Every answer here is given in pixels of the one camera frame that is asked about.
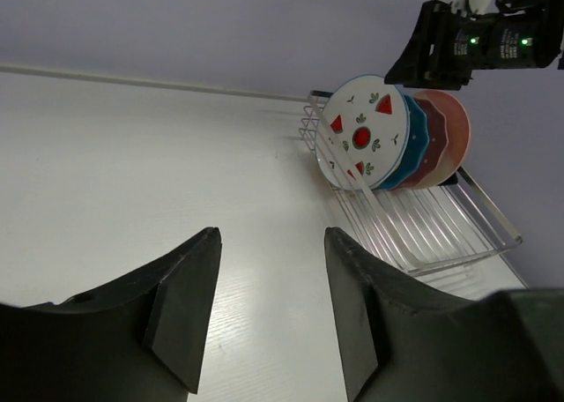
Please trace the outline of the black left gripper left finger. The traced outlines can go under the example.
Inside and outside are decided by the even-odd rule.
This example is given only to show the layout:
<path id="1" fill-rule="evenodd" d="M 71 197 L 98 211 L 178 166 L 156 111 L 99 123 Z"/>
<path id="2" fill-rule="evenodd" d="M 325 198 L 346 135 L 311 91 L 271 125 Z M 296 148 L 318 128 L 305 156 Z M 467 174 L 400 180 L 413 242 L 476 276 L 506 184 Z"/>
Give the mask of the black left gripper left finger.
<path id="1" fill-rule="evenodd" d="M 222 238 L 54 304 L 1 307 L 4 401 L 184 401 L 199 388 Z"/>

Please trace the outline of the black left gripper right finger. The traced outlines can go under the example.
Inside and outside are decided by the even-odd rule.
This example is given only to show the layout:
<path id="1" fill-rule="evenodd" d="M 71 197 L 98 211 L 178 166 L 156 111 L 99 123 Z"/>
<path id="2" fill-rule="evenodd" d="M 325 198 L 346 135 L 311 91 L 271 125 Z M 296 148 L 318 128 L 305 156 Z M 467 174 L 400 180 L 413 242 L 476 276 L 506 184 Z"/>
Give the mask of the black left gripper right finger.
<path id="1" fill-rule="evenodd" d="M 471 301 L 324 235 L 351 401 L 560 401 L 563 293 L 509 289 Z"/>

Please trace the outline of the white watermelon pattern plate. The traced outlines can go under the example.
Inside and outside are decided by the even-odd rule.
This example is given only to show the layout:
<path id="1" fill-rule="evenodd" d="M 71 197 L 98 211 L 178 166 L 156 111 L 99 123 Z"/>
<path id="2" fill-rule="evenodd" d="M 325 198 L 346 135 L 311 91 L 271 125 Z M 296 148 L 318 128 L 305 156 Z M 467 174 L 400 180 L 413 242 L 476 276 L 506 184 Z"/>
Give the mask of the white watermelon pattern plate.
<path id="1" fill-rule="evenodd" d="M 356 190 L 351 171 L 330 153 L 347 153 L 367 186 L 375 189 L 398 169 L 408 146 L 411 121 L 404 96 L 374 74 L 341 85 L 323 107 L 331 132 L 317 127 L 315 155 L 326 179 L 344 190 Z"/>

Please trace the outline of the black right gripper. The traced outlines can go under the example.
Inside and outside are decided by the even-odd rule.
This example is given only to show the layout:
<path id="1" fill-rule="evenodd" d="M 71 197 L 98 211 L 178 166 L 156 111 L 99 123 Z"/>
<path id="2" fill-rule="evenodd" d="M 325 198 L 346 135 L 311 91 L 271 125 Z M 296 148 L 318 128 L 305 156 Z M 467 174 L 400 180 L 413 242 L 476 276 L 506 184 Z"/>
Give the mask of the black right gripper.
<path id="1" fill-rule="evenodd" d="M 478 14 L 421 6 L 412 36 L 384 77 L 388 85 L 459 89 L 478 70 L 544 69 L 562 53 L 563 0 L 494 0 Z"/>

